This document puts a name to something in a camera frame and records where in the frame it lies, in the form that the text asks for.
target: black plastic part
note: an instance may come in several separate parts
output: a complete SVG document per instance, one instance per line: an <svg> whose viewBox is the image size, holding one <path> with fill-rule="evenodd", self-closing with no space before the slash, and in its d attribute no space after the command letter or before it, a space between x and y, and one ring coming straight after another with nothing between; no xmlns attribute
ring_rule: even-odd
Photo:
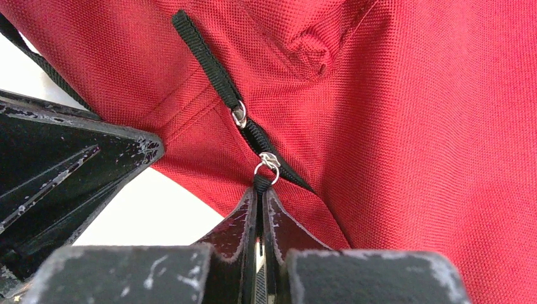
<svg viewBox="0 0 537 304"><path fill-rule="evenodd" d="M281 303L470 303L457 269L436 253L291 250L286 263Z"/></svg>
<svg viewBox="0 0 537 304"><path fill-rule="evenodd" d="M197 243L212 244L216 259L203 303L250 304L255 296L255 243L257 196L249 188L237 208Z"/></svg>
<svg viewBox="0 0 537 304"><path fill-rule="evenodd" d="M263 195L263 242L265 247L266 289L268 298L286 294L286 280L281 272L284 261L291 249L330 250L311 235L290 214L285 211L276 192L271 188Z"/></svg>
<svg viewBox="0 0 537 304"><path fill-rule="evenodd" d="M16 293L163 155L154 135L0 91L0 297Z"/></svg>
<svg viewBox="0 0 537 304"><path fill-rule="evenodd" d="M255 276L260 203L265 282ZM261 288L266 288L264 297L254 297ZM42 266L23 296L24 303L33 304L252 304L261 303L260 298L277 304L470 303L456 268L442 256L330 250L285 212L272 189L261 202L252 188L198 244L63 248Z"/></svg>
<svg viewBox="0 0 537 304"><path fill-rule="evenodd" d="M213 248L71 246L39 269L24 303L202 303Z"/></svg>

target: scratched black surface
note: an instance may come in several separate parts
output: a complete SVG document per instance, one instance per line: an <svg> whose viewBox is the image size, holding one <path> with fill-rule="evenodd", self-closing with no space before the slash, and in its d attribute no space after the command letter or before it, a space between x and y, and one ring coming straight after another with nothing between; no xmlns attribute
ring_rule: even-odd
<svg viewBox="0 0 537 304"><path fill-rule="evenodd" d="M64 247L38 271L24 303L201 303L212 248Z"/></svg>
<svg viewBox="0 0 537 304"><path fill-rule="evenodd" d="M456 268L435 253L291 251L291 303L469 304Z"/></svg>
<svg viewBox="0 0 537 304"><path fill-rule="evenodd" d="M0 98L0 267L21 284L163 154L153 134L46 107Z"/></svg>
<svg viewBox="0 0 537 304"><path fill-rule="evenodd" d="M210 243L212 260L204 303L250 304L255 274L256 195L252 188L231 214L197 243Z"/></svg>
<svg viewBox="0 0 537 304"><path fill-rule="evenodd" d="M281 267L291 248L305 250L328 249L328 247L315 239L285 212L272 188L263 195L263 225L267 294L278 296L283 293L286 280L280 276Z"/></svg>

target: metal zipper pull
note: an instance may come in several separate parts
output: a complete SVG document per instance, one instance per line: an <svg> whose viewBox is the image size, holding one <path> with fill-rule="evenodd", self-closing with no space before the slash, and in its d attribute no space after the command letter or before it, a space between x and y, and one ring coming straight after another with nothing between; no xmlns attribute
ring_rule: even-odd
<svg viewBox="0 0 537 304"><path fill-rule="evenodd" d="M259 157L261 158L261 163L255 167L255 170L253 171L253 174L256 175L259 171L259 168L261 168L263 165L267 166L269 169L271 169L275 174L276 177L274 180L270 183L271 185L274 185L278 179L280 178L280 162L278 161L278 157L276 157L274 154L270 152L262 152L259 154Z"/></svg>

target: black strap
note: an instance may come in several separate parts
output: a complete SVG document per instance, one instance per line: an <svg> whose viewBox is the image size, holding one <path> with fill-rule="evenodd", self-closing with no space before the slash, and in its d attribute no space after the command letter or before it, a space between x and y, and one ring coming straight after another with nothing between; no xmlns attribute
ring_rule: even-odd
<svg viewBox="0 0 537 304"><path fill-rule="evenodd" d="M23 53L26 54L31 60L33 60L50 79L64 90L69 96L71 96L76 102L80 103L84 108L92 111L89 104L87 104L82 97L65 81L65 79L56 71L51 64L43 58L41 55L34 53L22 39L22 36L18 32L11 22L2 14L0 14L0 34L4 35L11 43L18 47Z"/></svg>
<svg viewBox="0 0 537 304"><path fill-rule="evenodd" d="M186 15L185 11L180 10L172 17L172 24L198 60L199 65L205 71L218 95L224 100L225 105L235 110L239 106L238 101L242 101L243 98L222 64L209 50L207 43L203 40L192 20Z"/></svg>

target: nylon fabric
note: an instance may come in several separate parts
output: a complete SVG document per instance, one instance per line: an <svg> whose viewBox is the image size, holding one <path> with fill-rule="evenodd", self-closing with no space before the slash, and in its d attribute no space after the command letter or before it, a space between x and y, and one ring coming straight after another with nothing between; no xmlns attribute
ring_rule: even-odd
<svg viewBox="0 0 537 304"><path fill-rule="evenodd" d="M315 190L275 185L313 235L438 251L475 303L537 303L536 3L0 3L99 115L164 140L157 170L227 215L259 161L175 32L179 9Z"/></svg>

